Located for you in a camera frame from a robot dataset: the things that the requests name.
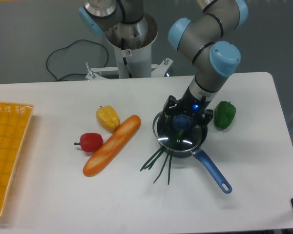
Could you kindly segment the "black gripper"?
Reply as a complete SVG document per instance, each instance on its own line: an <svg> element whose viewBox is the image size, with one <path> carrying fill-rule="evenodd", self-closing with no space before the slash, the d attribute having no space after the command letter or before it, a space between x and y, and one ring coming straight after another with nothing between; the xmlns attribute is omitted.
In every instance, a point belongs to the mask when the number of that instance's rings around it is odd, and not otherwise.
<svg viewBox="0 0 293 234"><path fill-rule="evenodd" d="M206 109L212 99L213 93L197 84L190 84L180 100L173 95L168 96L163 107L165 121L174 116L184 115L192 117L194 125L207 127L213 119L213 110Z"/></svg>

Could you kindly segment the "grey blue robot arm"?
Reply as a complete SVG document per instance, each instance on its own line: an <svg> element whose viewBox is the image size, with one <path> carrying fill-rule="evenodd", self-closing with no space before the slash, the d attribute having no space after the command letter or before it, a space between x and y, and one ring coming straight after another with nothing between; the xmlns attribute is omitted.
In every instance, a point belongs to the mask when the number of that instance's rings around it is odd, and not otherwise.
<svg viewBox="0 0 293 234"><path fill-rule="evenodd" d="M199 20L181 18L168 32L173 48L198 71L183 97L169 97L163 108L163 116L181 128L210 122L207 106L241 60L239 50L223 36L249 13L243 0L201 0L199 5L204 14ZM92 33L104 33L114 46L120 78L151 75L151 55L144 50L150 49L158 30L141 0L88 0L79 14Z"/></svg>

